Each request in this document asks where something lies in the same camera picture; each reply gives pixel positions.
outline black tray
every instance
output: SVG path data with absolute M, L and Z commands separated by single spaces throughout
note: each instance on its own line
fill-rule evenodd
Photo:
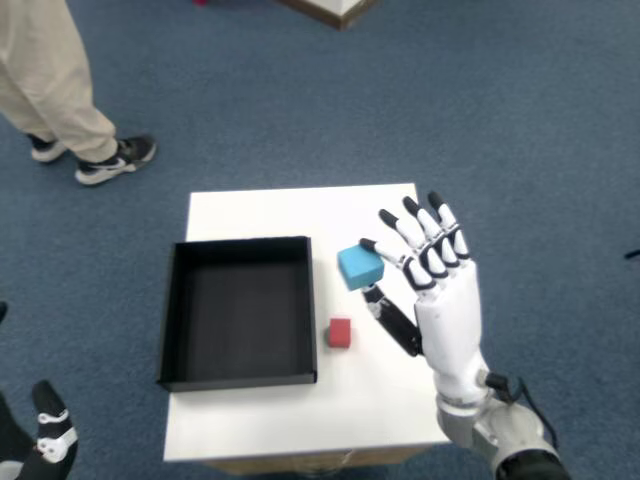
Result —
M 169 391 L 314 383 L 311 241 L 175 245 L 158 383 Z

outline floor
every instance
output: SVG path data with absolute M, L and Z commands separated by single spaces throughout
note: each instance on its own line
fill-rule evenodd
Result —
M 190 192 L 407 181 L 458 214 L 485 357 L 528 380 L 573 477 L 637 475 L 640 3 L 381 0 L 344 33 L 263 0 L 69 3 L 97 105 L 160 142 L 85 189 L 0 121 L 0 388 L 31 430 L 31 385 L 64 394 L 72 478 L 226 478 L 162 463 L 153 380 Z M 443 447 L 337 478 L 491 475 Z

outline blue block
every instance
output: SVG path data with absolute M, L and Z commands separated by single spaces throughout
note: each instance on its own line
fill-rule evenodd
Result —
M 382 259 L 360 245 L 338 252 L 338 265 L 349 290 L 371 285 L 384 274 Z

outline white shoe sole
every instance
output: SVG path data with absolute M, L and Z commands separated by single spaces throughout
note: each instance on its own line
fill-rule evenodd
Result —
M 62 156 L 67 151 L 62 142 L 56 142 L 53 147 L 44 152 L 38 151 L 35 148 L 31 149 L 31 158 L 40 163 L 51 163 Z
M 153 156 L 156 154 L 156 145 L 151 147 L 151 150 L 145 157 L 138 160 L 134 163 L 129 163 L 122 168 L 116 168 L 114 170 L 99 170 L 98 172 L 92 175 L 85 175 L 80 170 L 76 170 L 76 180 L 83 185 L 92 186 L 99 185 L 101 183 L 106 182 L 107 180 L 111 180 L 114 177 L 117 177 L 121 173 L 133 173 L 138 171 L 140 168 L 144 167 L 147 163 L 149 163 Z

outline red block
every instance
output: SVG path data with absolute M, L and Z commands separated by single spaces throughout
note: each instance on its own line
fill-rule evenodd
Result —
M 350 345 L 351 320 L 349 318 L 332 318 L 329 323 L 329 346 L 349 348 Z

